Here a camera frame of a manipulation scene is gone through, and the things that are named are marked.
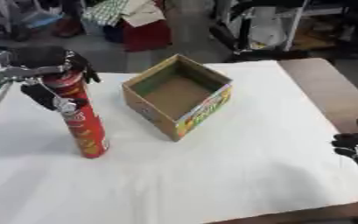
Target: white paper sheet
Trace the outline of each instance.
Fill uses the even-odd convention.
[[[358,201],[334,127],[276,62],[211,65],[230,102],[178,143],[124,105],[129,74],[90,92],[111,139],[79,156],[58,114],[13,87],[0,108],[0,224],[187,224]]]
[[[123,15],[123,19],[133,27],[138,27],[148,25],[159,20],[165,20],[165,16],[155,3],[146,3],[131,15]]]

